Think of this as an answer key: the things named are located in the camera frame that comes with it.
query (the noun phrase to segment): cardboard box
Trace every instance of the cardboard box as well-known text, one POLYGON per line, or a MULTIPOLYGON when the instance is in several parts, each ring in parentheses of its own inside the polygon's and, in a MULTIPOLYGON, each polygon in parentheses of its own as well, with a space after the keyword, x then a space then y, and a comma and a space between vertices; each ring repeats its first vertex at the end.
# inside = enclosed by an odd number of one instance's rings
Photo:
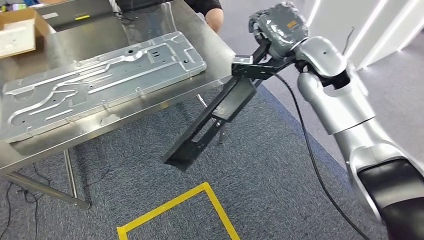
POLYGON ((49 24, 33 8, 0 13, 0 58, 35 50, 36 38, 49 33, 49 24))

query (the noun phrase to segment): yellow label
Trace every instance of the yellow label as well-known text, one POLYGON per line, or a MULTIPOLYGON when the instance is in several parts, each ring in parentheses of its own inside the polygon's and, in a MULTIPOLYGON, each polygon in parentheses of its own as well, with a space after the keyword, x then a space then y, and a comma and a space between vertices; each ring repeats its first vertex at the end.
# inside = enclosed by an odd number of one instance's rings
POLYGON ((86 18, 89 18, 89 17, 90 17, 90 15, 79 16, 79 17, 76 17, 75 20, 86 19, 86 18))
POLYGON ((297 24, 297 22, 295 21, 295 20, 293 20, 293 21, 291 21, 291 22, 289 22, 288 24, 287 24, 287 27, 289 27, 289 28, 291 28, 291 27, 293 27, 294 25, 296 25, 297 24))

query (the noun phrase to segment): yellow tape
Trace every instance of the yellow tape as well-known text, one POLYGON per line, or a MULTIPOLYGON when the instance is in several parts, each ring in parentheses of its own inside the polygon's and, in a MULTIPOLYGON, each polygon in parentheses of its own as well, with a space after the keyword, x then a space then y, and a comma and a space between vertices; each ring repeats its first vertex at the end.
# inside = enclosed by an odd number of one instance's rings
POLYGON ((149 221, 150 219, 156 217, 157 215, 165 212, 166 210, 169 210, 176 205, 184 202, 185 200, 193 197, 194 195, 205 191, 210 202, 212 203, 213 207, 215 208, 215 211, 218 213, 219 218, 221 219, 222 224, 224 225, 225 229, 228 232, 229 237, 232 240, 240 240, 239 236, 237 235, 236 230, 234 229, 233 225, 231 224, 227 214, 225 213, 223 207, 221 206, 220 202, 218 201, 217 196, 215 195, 214 191, 212 191, 211 186, 209 183, 204 182, 195 188, 186 191, 185 193, 177 196, 176 198, 158 206, 157 208, 149 211, 148 213, 130 221, 129 223, 116 227, 116 230, 118 232, 119 240, 128 240, 127 232, 130 230, 144 224, 145 222, 149 221))
POLYGON ((89 18, 89 17, 90 17, 90 15, 79 16, 79 17, 76 17, 75 20, 86 19, 86 18, 89 18))

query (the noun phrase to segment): white paper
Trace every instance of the white paper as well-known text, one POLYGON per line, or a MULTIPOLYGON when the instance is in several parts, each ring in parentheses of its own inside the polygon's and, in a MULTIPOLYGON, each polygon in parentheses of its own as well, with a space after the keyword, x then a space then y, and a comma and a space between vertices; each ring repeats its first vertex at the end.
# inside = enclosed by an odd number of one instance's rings
POLYGON ((0 31, 0 56, 34 49, 34 35, 34 19, 5 24, 0 31))
POLYGON ((44 19, 51 19, 51 18, 59 17, 59 14, 57 12, 51 12, 51 13, 44 14, 42 17, 44 19))

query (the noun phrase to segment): white wall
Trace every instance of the white wall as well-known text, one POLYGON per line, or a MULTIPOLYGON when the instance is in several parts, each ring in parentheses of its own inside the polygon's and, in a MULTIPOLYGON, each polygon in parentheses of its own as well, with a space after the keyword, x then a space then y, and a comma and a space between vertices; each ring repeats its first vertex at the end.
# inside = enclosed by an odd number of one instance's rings
MULTIPOLYGON (((351 44, 378 1, 320 0, 317 14, 309 26, 310 35, 323 36, 329 39, 339 51, 342 51, 352 27, 355 27, 355 31, 350 37, 351 44)), ((306 4, 308 9, 314 3, 314 0, 308 1, 306 4)))
POLYGON ((386 43, 380 48, 378 52, 374 54, 374 57, 371 59, 371 63, 376 62, 393 52, 397 51, 398 48, 405 42, 409 42, 413 37, 418 34, 420 31, 417 29, 418 24, 421 24, 423 28, 422 21, 424 20, 424 0, 409 0, 412 8, 409 12, 402 16, 399 14, 398 19, 395 19, 391 27, 395 27, 395 30, 392 32, 386 43))
POLYGON ((424 17, 424 0, 309 0, 305 12, 316 2, 320 4, 309 26, 310 35, 323 36, 343 51, 355 27, 346 56, 358 69, 395 52, 424 17))

